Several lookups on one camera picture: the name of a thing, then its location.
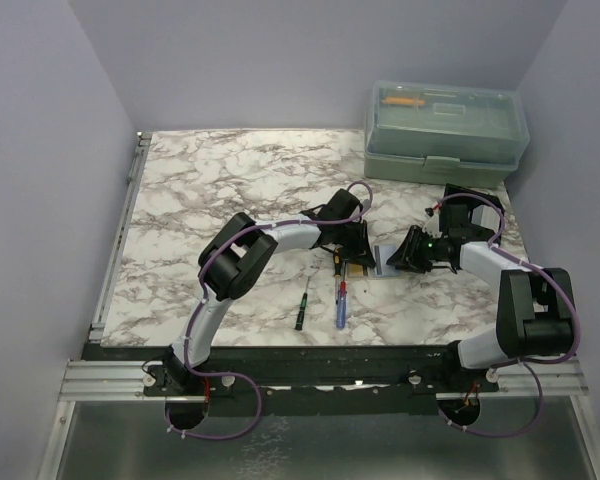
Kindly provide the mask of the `silver grey credit card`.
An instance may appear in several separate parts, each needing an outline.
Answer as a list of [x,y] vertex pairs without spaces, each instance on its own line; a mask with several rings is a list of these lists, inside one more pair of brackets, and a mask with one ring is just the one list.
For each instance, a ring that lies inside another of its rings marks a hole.
[[373,247],[375,260],[374,276],[376,278],[395,277],[399,272],[388,264],[388,259],[396,252],[395,245],[383,244]]

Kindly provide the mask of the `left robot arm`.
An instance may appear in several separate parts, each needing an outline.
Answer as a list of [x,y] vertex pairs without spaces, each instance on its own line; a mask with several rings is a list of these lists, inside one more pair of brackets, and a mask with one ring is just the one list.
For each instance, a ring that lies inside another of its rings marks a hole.
[[234,301],[256,284],[271,258],[290,251],[337,247],[351,263],[374,263],[365,215],[373,199],[361,200],[354,186],[331,199],[284,220],[256,221],[235,214],[198,258],[201,298],[164,359],[167,382],[181,395],[194,393],[202,380],[199,365],[211,353],[212,340]]

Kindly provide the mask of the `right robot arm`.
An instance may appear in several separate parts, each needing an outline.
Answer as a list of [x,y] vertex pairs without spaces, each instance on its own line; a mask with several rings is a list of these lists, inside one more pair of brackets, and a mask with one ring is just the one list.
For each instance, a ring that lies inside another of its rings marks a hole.
[[412,226],[387,264],[425,274],[438,266],[463,270],[487,283],[497,294],[495,326],[459,341],[456,358],[440,367],[440,379],[460,392],[476,380],[476,369],[517,360],[545,363],[568,354],[577,340],[571,283],[563,269],[544,269],[500,249],[494,232],[481,226],[450,227],[435,237]]

